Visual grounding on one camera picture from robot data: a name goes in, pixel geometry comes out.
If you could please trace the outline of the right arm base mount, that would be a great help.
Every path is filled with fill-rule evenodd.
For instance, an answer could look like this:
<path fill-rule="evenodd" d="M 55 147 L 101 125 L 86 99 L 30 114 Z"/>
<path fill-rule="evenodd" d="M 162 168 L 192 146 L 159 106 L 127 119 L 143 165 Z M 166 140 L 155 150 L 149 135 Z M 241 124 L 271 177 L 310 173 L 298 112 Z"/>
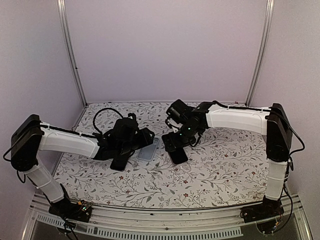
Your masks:
<path fill-rule="evenodd" d="M 280 199 L 270 200 L 268 198 L 264 198 L 262 203 L 242 207 L 240 209 L 240 217 L 245 223 L 276 217 L 283 213 L 284 209 Z"/>

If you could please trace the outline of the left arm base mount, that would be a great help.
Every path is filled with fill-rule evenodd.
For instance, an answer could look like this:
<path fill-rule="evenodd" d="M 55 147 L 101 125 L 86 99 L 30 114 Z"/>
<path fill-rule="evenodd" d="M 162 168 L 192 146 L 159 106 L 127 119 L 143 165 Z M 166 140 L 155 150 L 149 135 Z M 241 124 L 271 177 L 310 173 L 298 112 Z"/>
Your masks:
<path fill-rule="evenodd" d="M 68 199 L 63 199 L 55 203 L 51 202 L 48 212 L 62 219 L 88 223 L 92 214 L 92 204 L 84 200 L 71 202 Z"/>

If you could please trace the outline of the black purple phone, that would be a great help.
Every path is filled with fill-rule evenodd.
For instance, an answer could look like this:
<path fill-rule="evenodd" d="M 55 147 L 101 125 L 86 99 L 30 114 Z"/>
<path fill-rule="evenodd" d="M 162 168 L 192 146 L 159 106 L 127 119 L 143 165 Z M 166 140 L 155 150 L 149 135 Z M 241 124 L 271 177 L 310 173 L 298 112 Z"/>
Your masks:
<path fill-rule="evenodd" d="M 173 164 L 180 165 L 188 161 L 187 154 L 183 148 L 168 153 Z"/>

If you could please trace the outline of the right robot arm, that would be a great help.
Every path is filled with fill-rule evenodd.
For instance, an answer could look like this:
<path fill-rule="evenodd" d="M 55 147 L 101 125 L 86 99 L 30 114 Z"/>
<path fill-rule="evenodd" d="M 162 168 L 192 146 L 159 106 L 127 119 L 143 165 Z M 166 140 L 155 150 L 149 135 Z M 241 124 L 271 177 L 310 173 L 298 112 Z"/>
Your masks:
<path fill-rule="evenodd" d="M 278 201 L 287 176 L 293 132 L 281 104 L 252 108 L 227 106 L 218 101 L 204 101 L 193 107 L 178 99 L 166 111 L 167 119 L 181 126 L 164 134 L 161 139 L 165 151 L 176 165 L 188 160 L 184 148 L 199 142 L 209 128 L 230 128 L 258 133 L 266 138 L 266 157 L 269 162 L 267 199 L 259 206 L 262 218 L 269 218 L 278 210 Z"/>

